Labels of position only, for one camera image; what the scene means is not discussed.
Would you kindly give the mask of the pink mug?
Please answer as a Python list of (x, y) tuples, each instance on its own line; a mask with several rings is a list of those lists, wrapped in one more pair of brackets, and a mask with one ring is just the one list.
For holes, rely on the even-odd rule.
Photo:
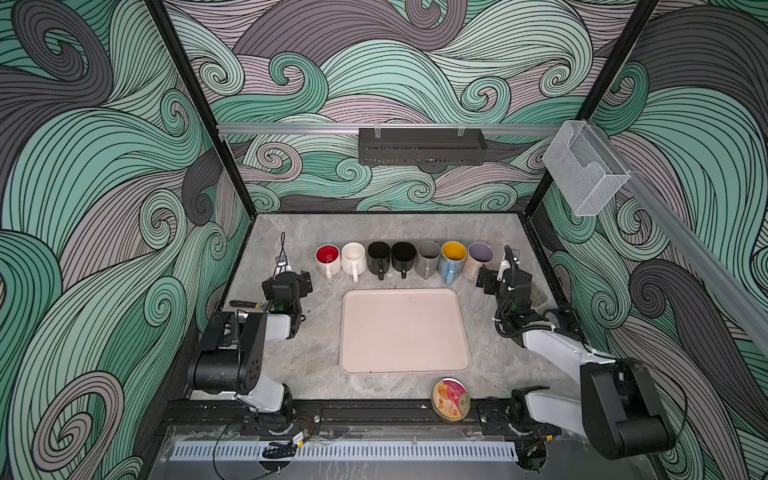
[(484, 242), (473, 242), (467, 248), (467, 258), (462, 271), (462, 277), (475, 282), (482, 266), (490, 263), (494, 258), (494, 251), (490, 245)]

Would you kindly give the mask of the cream mug red inside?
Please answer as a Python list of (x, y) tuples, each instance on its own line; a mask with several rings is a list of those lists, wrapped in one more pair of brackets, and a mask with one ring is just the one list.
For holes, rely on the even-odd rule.
[(315, 252), (315, 259), (319, 265), (322, 274), (326, 279), (332, 279), (341, 269), (340, 249), (332, 244), (320, 246)]

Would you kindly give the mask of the blue mug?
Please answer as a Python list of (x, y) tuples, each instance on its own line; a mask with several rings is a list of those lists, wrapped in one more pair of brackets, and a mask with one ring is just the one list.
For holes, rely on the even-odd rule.
[(438, 270), (442, 280), (450, 285), (461, 274), (467, 257), (467, 248), (458, 241), (447, 241), (441, 247)]

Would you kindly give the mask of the white ribbed mug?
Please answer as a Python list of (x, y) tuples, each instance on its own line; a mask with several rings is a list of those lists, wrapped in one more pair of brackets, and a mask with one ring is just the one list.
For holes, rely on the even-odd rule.
[(367, 271), (367, 256), (365, 246), (358, 242), (350, 242), (341, 249), (342, 270), (357, 283), (360, 276)]

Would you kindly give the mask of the grey mug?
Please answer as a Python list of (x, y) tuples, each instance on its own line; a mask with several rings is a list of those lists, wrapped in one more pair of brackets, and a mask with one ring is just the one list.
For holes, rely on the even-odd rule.
[(441, 258), (441, 246), (432, 240), (425, 240), (417, 246), (414, 264), (415, 272), (424, 279), (429, 279), (437, 270)]

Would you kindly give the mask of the black mug white base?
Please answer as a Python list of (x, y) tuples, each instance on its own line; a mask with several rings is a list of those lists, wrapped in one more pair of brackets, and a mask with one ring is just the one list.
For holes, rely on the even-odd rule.
[(396, 242), (391, 247), (391, 266), (405, 280), (408, 272), (413, 268), (417, 256), (417, 249), (410, 242)]

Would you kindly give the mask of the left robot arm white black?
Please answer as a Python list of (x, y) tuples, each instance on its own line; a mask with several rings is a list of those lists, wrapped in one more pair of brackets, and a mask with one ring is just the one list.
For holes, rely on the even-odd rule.
[(271, 423), (293, 419), (290, 388), (262, 371), (265, 344), (292, 339), (305, 320), (301, 300), (313, 291), (310, 273), (286, 271), (262, 283), (266, 305), (233, 300), (209, 319), (188, 368), (189, 386), (230, 394)]

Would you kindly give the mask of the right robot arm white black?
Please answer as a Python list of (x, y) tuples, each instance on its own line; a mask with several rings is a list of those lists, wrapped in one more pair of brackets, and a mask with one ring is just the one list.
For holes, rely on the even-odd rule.
[(508, 414), (513, 429), (566, 430), (609, 460), (658, 454), (675, 445), (677, 436), (644, 362), (588, 346), (568, 306), (538, 313), (531, 302), (532, 276), (516, 265), (482, 267), (475, 284), (496, 301), (492, 321), (499, 336), (544, 357), (579, 387), (576, 399), (546, 386), (514, 390)]

